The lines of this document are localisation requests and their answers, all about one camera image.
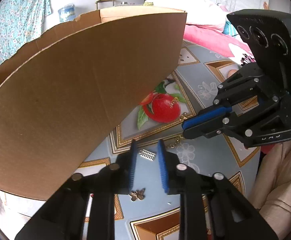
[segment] red apple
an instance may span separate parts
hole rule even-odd
[[[153,97],[154,97],[154,94],[153,94],[153,92],[151,92],[149,95],[147,95],[147,97],[146,97],[145,99],[143,99],[143,100],[139,103],[139,105],[140,105],[140,106],[144,106],[144,105],[147,105],[147,104],[151,103]]]
[[[178,98],[167,94],[158,94],[152,101],[153,113],[149,111],[146,105],[143,110],[147,116],[157,122],[172,122],[180,116],[181,108],[178,104]]]

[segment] blue gripper pad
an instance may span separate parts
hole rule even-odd
[[[207,113],[204,113],[201,115],[197,115],[193,118],[190,118],[189,120],[185,120],[182,123],[182,129],[183,130],[188,129],[190,127],[196,126],[196,125],[201,124],[203,122],[206,122],[210,119],[213,119],[219,115],[222,115],[225,113],[231,113],[231,112],[232,112],[232,107],[221,106],[221,107],[214,109],[210,112],[207,112]]]

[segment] floral curtain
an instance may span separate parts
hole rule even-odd
[[[41,36],[44,18],[49,14],[50,0],[0,2],[0,64],[23,44]]]

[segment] cardboard flap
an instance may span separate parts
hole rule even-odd
[[[77,31],[101,23],[100,11],[79,15],[73,21],[58,24],[44,32],[39,38],[24,44],[15,55],[0,65],[0,84],[21,64],[52,43]]]
[[[121,6],[121,7],[108,7],[100,10],[101,22],[106,23],[121,18],[132,17],[136,15],[145,15],[153,13],[173,13],[184,12],[178,9],[163,8],[156,6]]]
[[[175,12],[95,25],[18,67],[0,85],[0,189],[48,199],[176,68],[185,20]]]

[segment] camera lens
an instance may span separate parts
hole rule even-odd
[[[273,42],[273,45],[282,53],[283,55],[287,55],[287,45],[284,42],[284,40],[277,34],[272,34],[271,39]]]
[[[237,30],[245,39],[250,38],[249,33],[242,26],[238,25]]]
[[[253,35],[253,38],[261,45],[264,47],[268,47],[268,40],[264,33],[259,29],[259,28],[254,28],[251,27],[250,31]]]

